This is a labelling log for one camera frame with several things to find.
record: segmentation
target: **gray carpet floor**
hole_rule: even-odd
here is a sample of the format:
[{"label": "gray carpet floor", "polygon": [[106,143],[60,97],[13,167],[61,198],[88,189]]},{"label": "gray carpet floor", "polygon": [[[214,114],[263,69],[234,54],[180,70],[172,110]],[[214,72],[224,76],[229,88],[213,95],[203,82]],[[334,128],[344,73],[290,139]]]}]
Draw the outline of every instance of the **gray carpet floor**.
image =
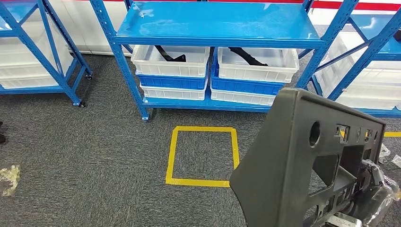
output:
[{"label": "gray carpet floor", "polygon": [[[242,158],[266,114],[159,109],[143,122],[114,58],[85,59],[95,72],[78,90],[86,108],[63,94],[0,96],[0,169],[21,166],[15,195],[0,196],[0,226],[244,227],[231,189],[165,184],[171,134],[177,125],[234,127]],[[401,131],[399,119],[384,120]],[[401,138],[384,143],[390,158],[401,155]],[[231,149],[229,133],[179,132],[173,176],[227,180]],[[383,169],[401,183],[400,168]],[[401,226],[400,202],[380,226]]]}]

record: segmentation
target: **floor marking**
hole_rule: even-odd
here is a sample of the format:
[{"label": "floor marking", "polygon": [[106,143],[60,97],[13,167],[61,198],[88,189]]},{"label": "floor marking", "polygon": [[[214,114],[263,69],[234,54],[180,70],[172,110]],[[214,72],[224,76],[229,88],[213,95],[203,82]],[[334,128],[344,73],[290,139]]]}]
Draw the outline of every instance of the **floor marking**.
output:
[{"label": "floor marking", "polygon": [[229,132],[231,133],[231,145],[233,148],[234,169],[239,165],[239,152],[237,132],[231,127],[201,127],[201,126],[177,126],[173,130],[170,143],[170,153],[168,155],[166,184],[185,185],[185,186],[204,186],[204,187],[230,187],[229,181],[199,180],[173,178],[175,148],[177,146],[178,131],[210,131],[210,132]]},{"label": "floor marking", "polygon": [[384,137],[401,137],[401,131],[387,131],[384,133]]}]

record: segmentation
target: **metal frame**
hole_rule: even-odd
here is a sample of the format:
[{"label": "metal frame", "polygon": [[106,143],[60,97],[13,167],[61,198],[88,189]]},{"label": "metal frame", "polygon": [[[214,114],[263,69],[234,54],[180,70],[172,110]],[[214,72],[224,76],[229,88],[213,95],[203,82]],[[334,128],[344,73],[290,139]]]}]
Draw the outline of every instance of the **metal frame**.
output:
[{"label": "metal frame", "polygon": [[[336,86],[336,88],[330,93],[328,99],[336,100],[343,89],[347,88],[352,81],[357,77],[357,75],[366,68],[371,61],[401,61],[401,55],[399,53],[380,53],[380,50],[389,42],[392,36],[397,32],[397,30],[401,27],[401,8],[395,13],[395,15],[390,19],[390,21],[385,25],[385,27],[381,30],[381,32],[368,39],[365,37],[363,32],[360,30],[358,25],[352,19],[351,14],[347,18],[347,22],[350,23],[356,31],[360,34],[364,43],[361,45],[347,51],[346,53],[341,54],[340,56],[326,62],[325,64],[314,67],[315,65],[319,65],[321,60],[320,58],[312,58],[306,67],[307,70],[304,71],[303,75],[299,79],[297,83],[297,87],[306,88],[306,85],[309,81],[311,81],[314,85],[316,92],[322,95],[322,90],[316,78],[313,74],[316,71],[319,71],[363,48],[368,47],[366,51],[362,54],[362,56],[358,59],[358,61],[352,66],[352,68],[348,71],[348,73],[344,76],[344,78],[340,81],[340,83]],[[401,117],[401,111],[394,108],[393,110],[374,110],[374,109],[360,109],[361,111],[371,114],[376,117]]]},{"label": "metal frame", "polygon": [[[338,32],[345,25],[348,16],[357,4],[357,0],[345,0],[342,3],[339,12],[335,16],[328,31],[319,40],[298,40],[298,39],[273,39],[261,38],[258,40],[234,40],[229,41],[222,39],[205,39],[205,38],[184,38],[180,36],[166,37],[166,38],[152,38],[152,37],[127,37],[117,35],[111,20],[107,14],[107,10],[102,0],[90,0],[103,32],[110,44],[114,53],[114,57],[119,65],[122,76],[127,83],[131,95],[137,104],[137,108],[143,120],[149,119],[147,108],[183,108],[183,109],[206,109],[206,110],[230,110],[230,111],[250,111],[250,112],[268,112],[269,106],[262,105],[247,105],[230,102],[221,102],[210,99],[209,89],[206,89],[205,101],[189,101],[189,100],[163,100],[157,98],[142,98],[139,93],[138,87],[134,80],[134,75],[128,67],[128,63],[123,55],[122,46],[127,44],[149,44],[149,45],[193,45],[193,46],[237,46],[237,47],[272,47],[272,48],[305,48],[303,57],[309,51],[315,49],[312,57],[312,63],[307,67],[309,74],[317,68],[318,63],[322,60],[324,54],[329,49],[332,41]],[[124,0],[127,9],[130,8],[131,0]],[[313,0],[304,0],[303,7],[307,13],[313,3]]]},{"label": "metal frame", "polygon": [[[22,24],[29,18],[29,16],[36,10],[39,9],[41,17],[43,19],[44,28],[49,40],[49,44],[54,56],[54,60],[56,62],[57,69],[55,69],[52,64],[47,60],[44,54],[39,50],[36,44],[32,41],[29,35],[23,30]],[[54,43],[53,35],[50,29],[49,21],[47,20],[48,14],[57,29],[62,34],[63,38],[67,42],[68,46],[73,52],[74,60],[70,65],[69,69],[63,72],[61,68],[60,58],[57,53],[57,49]],[[84,60],[81,53],[78,51],[76,45],[72,41],[70,35],[67,33],[67,30],[61,23],[59,17],[55,13],[54,9],[50,5],[48,0],[38,0],[35,5],[32,6],[32,9],[24,15],[23,19],[19,22],[12,16],[10,11],[7,9],[5,3],[0,1],[0,17],[4,19],[4,21],[11,27],[11,30],[0,31],[0,37],[18,37],[23,44],[27,46],[27,48],[33,53],[33,55],[39,60],[39,62],[43,65],[43,67],[49,72],[49,74],[54,78],[54,80],[59,84],[58,86],[51,87],[29,87],[29,88],[14,88],[14,89],[4,89],[0,85],[0,95],[5,94],[40,94],[40,93],[65,93],[73,102],[73,105],[79,105],[81,107],[84,106],[84,103],[81,99],[76,95],[75,91],[79,85],[79,82],[82,76],[85,74],[87,79],[92,78],[92,70],[89,68],[88,64]],[[77,75],[72,86],[68,85],[68,80],[71,77],[77,63],[80,64],[80,71]]]}]

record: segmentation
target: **debris on floor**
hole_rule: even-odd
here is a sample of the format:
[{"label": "debris on floor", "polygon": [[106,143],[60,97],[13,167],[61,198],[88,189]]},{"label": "debris on floor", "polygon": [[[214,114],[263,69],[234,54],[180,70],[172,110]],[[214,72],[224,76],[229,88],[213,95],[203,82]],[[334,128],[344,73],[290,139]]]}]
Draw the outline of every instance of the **debris on floor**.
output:
[{"label": "debris on floor", "polygon": [[15,193],[19,181],[19,165],[12,165],[10,169],[0,170],[0,191],[3,196],[10,196]]},{"label": "debris on floor", "polygon": [[382,147],[380,148],[379,163],[383,165],[388,164],[388,156],[390,153],[391,151],[384,144],[382,144]]},{"label": "debris on floor", "polygon": [[401,157],[398,155],[395,155],[394,158],[391,161],[395,165],[397,165],[399,168],[401,168]]}]

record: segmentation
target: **stacked storage bin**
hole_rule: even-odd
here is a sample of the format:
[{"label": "stacked storage bin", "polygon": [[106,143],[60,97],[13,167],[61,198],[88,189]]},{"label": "stacked storage bin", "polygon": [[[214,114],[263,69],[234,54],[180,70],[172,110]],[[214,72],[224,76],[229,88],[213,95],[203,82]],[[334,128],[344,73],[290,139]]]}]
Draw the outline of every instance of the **stacked storage bin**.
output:
[{"label": "stacked storage bin", "polygon": [[[23,24],[50,63],[57,69],[39,11]],[[64,74],[72,63],[72,56],[61,34],[55,28],[52,34]],[[57,82],[19,38],[0,38],[0,85],[4,89],[56,86]]]},{"label": "stacked storage bin", "polygon": [[268,66],[249,65],[227,47],[216,48],[210,76],[211,99],[272,105],[276,94],[299,69],[295,49],[243,48]]},{"label": "stacked storage bin", "polygon": [[155,46],[136,45],[131,61],[145,97],[204,100],[209,47],[163,46],[172,58],[185,54],[186,62],[166,61]]},{"label": "stacked storage bin", "polygon": [[[362,43],[362,38],[356,32],[340,32],[323,63]],[[324,97],[330,95],[366,48],[316,72]],[[391,110],[401,103],[400,75],[401,64],[398,61],[372,61],[343,90],[336,102],[354,108]]]}]

